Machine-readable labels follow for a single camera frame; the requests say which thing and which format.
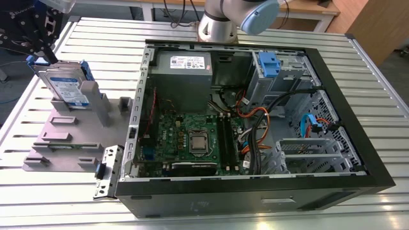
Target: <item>metal bracket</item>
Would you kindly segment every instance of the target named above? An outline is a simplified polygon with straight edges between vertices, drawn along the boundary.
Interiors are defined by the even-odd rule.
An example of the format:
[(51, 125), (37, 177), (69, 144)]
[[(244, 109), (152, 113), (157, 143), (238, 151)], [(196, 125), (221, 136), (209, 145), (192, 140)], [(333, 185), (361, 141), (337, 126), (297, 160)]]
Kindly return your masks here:
[(93, 200), (114, 200), (116, 184), (120, 177), (124, 147), (110, 146), (104, 150), (102, 161), (96, 168), (96, 190)]

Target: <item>ram slot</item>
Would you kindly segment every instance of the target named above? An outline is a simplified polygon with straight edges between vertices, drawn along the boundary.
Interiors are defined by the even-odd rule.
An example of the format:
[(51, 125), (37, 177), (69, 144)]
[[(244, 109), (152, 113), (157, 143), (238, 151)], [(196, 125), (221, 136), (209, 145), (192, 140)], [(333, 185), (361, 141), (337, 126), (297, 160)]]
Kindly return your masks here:
[(233, 130), (232, 130), (232, 123), (229, 117), (225, 117), (222, 119), (222, 125), (224, 125), (224, 141), (225, 141), (224, 143), (225, 143), (226, 157), (228, 157), (230, 170), (234, 170), (237, 166), (237, 160), (236, 160), (236, 151), (234, 151), (234, 142), (233, 142)]
[(218, 152), (220, 152), (220, 164), (225, 169), (229, 166), (229, 157), (226, 152), (225, 135), (224, 135), (224, 120), (222, 117), (217, 118), (217, 139), (218, 139)]

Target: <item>power supply label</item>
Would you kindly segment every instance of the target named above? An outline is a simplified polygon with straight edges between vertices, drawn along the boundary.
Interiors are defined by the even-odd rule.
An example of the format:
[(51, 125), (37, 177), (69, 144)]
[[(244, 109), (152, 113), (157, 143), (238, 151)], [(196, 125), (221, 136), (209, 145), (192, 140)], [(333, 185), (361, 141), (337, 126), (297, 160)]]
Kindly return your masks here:
[(89, 101), (78, 90), (78, 80), (74, 78), (49, 78), (49, 82), (63, 97), (63, 100), (73, 106), (88, 106)]
[(172, 56), (172, 69), (205, 69), (204, 57)]

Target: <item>blue hard drive label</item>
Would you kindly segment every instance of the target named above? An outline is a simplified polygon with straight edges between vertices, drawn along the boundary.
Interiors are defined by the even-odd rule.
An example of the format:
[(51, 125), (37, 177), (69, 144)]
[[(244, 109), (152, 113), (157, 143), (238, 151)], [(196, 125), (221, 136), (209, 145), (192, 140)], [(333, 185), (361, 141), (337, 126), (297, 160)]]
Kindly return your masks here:
[(74, 78), (49, 78), (57, 94), (63, 100), (72, 106), (88, 106), (89, 101), (78, 90), (78, 80)]

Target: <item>aluminum workbench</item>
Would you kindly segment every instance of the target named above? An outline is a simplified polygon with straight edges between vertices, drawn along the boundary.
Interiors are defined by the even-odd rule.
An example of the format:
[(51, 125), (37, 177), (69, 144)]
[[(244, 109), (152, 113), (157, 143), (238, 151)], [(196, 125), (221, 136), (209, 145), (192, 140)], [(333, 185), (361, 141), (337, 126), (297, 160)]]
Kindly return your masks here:
[[(133, 97), (145, 39), (196, 40), (194, 28), (168, 23), (81, 18), (69, 22), (57, 58), (89, 62), (101, 92)], [(25, 172), (20, 167), (49, 115), (51, 92), (33, 77), (0, 130), (0, 229), (408, 229), (409, 109), (360, 45), (342, 34), (238, 32), (240, 43), (317, 48), (396, 187), (310, 212), (137, 220), (118, 201), (92, 201), (93, 173)]]

